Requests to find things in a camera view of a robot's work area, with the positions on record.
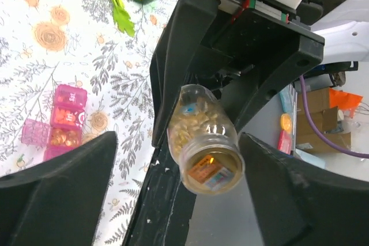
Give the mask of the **clear pill bottle lid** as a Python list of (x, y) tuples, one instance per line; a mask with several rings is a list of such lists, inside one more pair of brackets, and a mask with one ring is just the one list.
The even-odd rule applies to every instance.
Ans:
[(226, 193), (244, 174), (244, 161), (233, 143), (188, 144), (179, 155), (178, 165), (183, 185), (195, 194)]

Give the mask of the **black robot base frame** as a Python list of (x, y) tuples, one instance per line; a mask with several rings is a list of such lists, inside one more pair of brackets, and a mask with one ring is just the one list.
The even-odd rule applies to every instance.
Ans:
[(180, 180), (168, 144), (155, 149), (123, 241), (125, 246), (183, 246), (196, 195)]

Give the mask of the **pink weekly pill organizer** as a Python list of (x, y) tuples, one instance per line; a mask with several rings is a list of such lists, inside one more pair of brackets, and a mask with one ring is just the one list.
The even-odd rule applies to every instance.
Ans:
[(79, 147), (87, 99), (87, 91), (83, 88), (58, 85), (52, 99), (50, 122), (27, 119), (22, 128), (21, 142), (44, 147), (44, 161)]

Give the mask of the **clear pill bottle yellow capsules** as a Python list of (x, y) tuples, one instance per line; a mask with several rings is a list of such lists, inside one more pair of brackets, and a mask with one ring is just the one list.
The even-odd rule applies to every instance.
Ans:
[(167, 138), (177, 164), (182, 149), (192, 143), (233, 143), (239, 149), (238, 134), (219, 101), (209, 89), (195, 84), (181, 88)]

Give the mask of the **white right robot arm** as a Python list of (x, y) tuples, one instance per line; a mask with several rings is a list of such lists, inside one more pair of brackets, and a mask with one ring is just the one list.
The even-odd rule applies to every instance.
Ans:
[(368, 60), (368, 0), (178, 0), (150, 65), (160, 147), (180, 89), (198, 82), (220, 92), (242, 129), (270, 99), (321, 62)]

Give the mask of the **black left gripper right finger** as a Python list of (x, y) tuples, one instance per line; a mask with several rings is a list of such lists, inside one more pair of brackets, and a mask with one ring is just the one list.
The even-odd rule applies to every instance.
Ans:
[(243, 133), (244, 174), (265, 245), (368, 245), (368, 182)]

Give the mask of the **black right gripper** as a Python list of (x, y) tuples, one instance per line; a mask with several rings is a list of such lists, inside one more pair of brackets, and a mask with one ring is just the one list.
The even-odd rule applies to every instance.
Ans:
[(150, 64), (160, 147), (180, 89), (223, 89), (221, 105), (240, 131), (275, 95), (322, 62), (324, 39), (272, 0), (178, 0)]

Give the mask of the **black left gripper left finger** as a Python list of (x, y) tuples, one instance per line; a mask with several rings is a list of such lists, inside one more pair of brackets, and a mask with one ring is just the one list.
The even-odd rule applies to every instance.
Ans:
[(116, 133), (1, 178), (1, 245), (92, 245)]

